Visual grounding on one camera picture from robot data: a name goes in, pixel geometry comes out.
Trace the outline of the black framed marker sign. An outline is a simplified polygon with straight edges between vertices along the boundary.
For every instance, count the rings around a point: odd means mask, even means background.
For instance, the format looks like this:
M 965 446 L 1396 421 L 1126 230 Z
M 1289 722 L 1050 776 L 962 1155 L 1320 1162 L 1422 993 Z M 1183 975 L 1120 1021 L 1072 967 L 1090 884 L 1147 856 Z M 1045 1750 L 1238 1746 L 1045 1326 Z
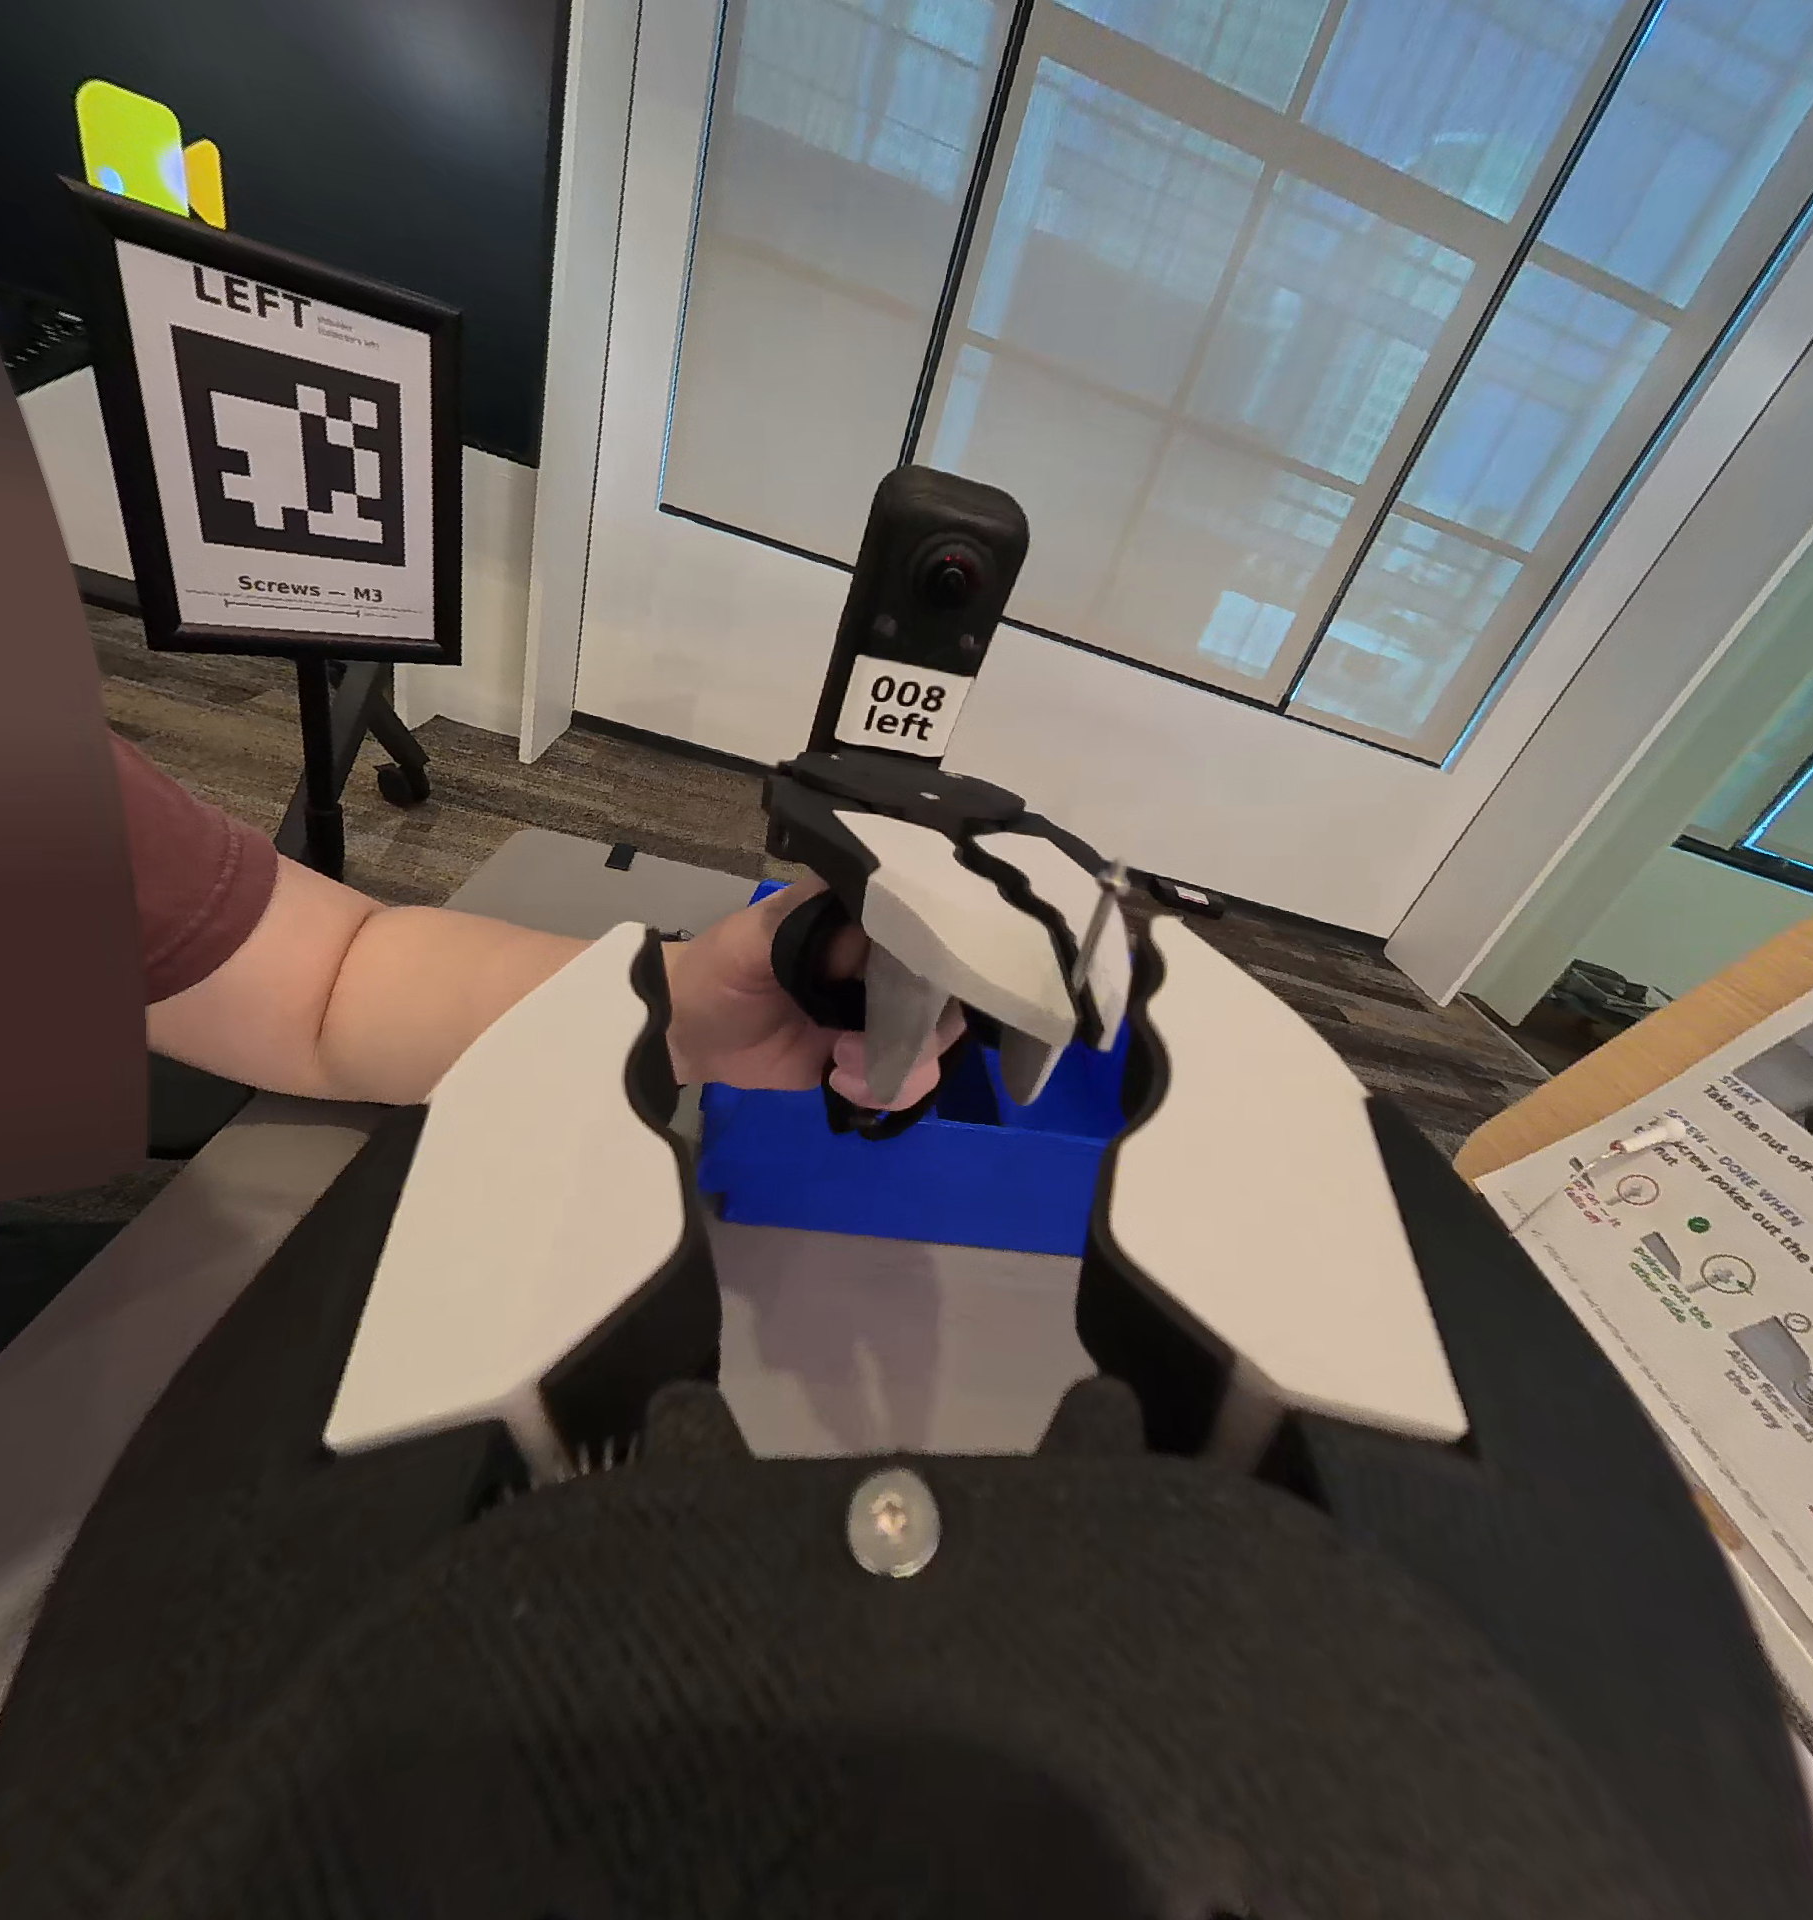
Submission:
M 146 644 L 461 664 L 461 311 L 61 189 Z

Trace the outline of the black easel stand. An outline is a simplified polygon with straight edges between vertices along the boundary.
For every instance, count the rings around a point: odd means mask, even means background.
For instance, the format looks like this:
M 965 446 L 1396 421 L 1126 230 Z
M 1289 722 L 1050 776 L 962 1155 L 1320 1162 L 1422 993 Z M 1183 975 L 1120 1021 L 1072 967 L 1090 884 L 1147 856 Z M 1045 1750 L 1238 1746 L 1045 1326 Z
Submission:
M 273 847 L 313 873 L 341 879 L 345 864 L 342 791 L 367 737 L 387 760 L 373 769 L 378 794 L 413 807 L 432 794 L 431 760 L 393 707 L 393 665 L 298 656 L 295 665 L 301 778 Z

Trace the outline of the large black wall screen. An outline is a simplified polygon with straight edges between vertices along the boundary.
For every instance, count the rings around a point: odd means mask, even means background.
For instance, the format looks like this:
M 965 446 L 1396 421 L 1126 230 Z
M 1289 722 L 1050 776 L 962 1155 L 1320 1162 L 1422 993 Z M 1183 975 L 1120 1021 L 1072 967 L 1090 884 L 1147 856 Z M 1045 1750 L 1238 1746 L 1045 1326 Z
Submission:
M 78 88 L 221 153 L 229 227 L 461 311 L 461 437 L 537 464 L 569 4 L 0 2 L 0 291 L 86 309 Z

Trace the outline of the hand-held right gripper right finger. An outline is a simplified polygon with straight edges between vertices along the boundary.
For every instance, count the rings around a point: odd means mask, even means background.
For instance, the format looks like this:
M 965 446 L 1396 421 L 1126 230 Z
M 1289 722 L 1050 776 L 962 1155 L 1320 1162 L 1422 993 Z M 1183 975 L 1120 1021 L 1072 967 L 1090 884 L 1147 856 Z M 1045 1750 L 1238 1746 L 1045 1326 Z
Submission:
M 1429 1446 L 1469 1433 L 1369 1095 L 1170 917 L 1134 951 L 1077 1340 L 1161 1455 L 1254 1467 L 1294 1413 Z

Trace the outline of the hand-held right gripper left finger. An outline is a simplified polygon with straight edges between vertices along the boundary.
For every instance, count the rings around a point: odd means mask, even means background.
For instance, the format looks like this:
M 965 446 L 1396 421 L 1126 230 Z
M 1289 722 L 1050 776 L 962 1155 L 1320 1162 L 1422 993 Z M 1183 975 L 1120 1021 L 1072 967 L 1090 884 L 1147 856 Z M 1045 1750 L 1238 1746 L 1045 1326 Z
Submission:
M 630 1465 L 652 1399 L 716 1375 L 661 933 L 617 923 L 497 1016 L 320 1207 L 356 1311 L 320 1442 L 497 1430 L 532 1478 Z

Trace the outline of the printed instruction sheet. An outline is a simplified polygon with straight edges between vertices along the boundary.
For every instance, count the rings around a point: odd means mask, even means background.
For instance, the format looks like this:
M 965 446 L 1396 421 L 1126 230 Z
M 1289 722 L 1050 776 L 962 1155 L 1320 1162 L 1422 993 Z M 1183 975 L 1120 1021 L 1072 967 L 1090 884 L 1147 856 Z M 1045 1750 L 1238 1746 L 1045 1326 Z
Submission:
M 1685 1142 L 1602 1169 L 1520 1246 L 1813 1617 L 1813 997 L 1481 1190 L 1512 1224 L 1669 1115 Z

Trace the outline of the long metal bolt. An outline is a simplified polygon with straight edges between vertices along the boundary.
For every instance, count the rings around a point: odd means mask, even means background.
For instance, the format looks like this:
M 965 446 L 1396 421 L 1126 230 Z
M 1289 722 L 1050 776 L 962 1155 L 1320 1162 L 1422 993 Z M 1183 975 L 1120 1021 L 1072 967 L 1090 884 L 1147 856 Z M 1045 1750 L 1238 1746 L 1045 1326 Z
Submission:
M 1106 927 L 1120 917 L 1121 901 L 1133 889 L 1129 869 L 1121 860 L 1109 860 L 1099 874 L 1099 898 L 1090 909 L 1086 932 L 1077 938 L 1077 959 L 1072 967 L 1072 990 L 1077 993 L 1090 982 L 1094 963 L 1099 959 Z

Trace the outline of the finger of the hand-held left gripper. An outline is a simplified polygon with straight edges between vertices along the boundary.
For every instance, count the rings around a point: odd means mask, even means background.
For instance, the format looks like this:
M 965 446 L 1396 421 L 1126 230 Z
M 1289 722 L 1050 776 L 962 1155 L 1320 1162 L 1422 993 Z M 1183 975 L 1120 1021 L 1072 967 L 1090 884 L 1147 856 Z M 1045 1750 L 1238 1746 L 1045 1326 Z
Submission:
M 858 905 L 868 937 L 866 1088 L 897 1097 L 956 1002 L 1000 1024 L 1004 1088 L 1030 1106 L 1077 1033 L 1069 972 L 1086 938 L 1086 866 L 1050 835 L 988 833 L 988 860 L 1036 901 L 1022 905 L 939 827 L 845 804 L 832 820 L 868 856 Z
M 1099 898 L 1099 869 L 1109 856 L 1086 851 L 1057 830 L 977 830 L 968 838 L 968 869 L 991 879 L 1010 911 L 1036 923 L 1030 938 L 1046 971 L 1036 987 L 1040 1033 L 999 1013 L 1004 1088 L 1030 1106 L 1051 1082 L 1077 1039 L 1112 1052 L 1133 997 L 1133 946 L 1120 917 L 1106 927 L 1090 982 L 1075 993 L 1077 938 Z

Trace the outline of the large paned window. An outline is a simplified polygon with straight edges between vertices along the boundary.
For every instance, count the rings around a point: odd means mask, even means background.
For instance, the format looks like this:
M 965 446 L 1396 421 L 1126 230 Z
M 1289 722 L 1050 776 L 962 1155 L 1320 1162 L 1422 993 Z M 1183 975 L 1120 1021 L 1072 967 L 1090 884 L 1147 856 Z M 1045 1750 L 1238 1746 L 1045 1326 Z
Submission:
M 1813 221 L 1813 2 L 723 4 L 663 511 L 1447 764 Z

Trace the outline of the person's left forearm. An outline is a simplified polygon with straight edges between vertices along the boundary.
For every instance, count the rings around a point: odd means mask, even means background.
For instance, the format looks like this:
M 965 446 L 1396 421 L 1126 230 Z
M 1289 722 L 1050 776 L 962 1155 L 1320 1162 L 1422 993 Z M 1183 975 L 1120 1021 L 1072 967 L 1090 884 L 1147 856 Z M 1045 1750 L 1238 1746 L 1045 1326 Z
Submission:
M 289 860 L 246 942 L 146 1009 L 150 1048 L 284 1097 L 411 1106 L 585 942 L 389 909 Z

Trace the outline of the blue divided plastic bin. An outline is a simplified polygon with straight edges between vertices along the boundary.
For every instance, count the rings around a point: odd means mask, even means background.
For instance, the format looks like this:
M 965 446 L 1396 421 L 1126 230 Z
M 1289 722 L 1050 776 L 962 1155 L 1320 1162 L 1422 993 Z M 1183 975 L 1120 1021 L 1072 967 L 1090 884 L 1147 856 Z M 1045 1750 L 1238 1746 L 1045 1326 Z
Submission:
M 1000 1055 L 971 1046 L 937 1104 L 886 1141 L 839 1135 L 823 1091 L 701 1091 L 699 1187 L 728 1221 L 1080 1256 L 1121 1126 L 1129 1033 L 1075 1042 L 1019 1106 Z

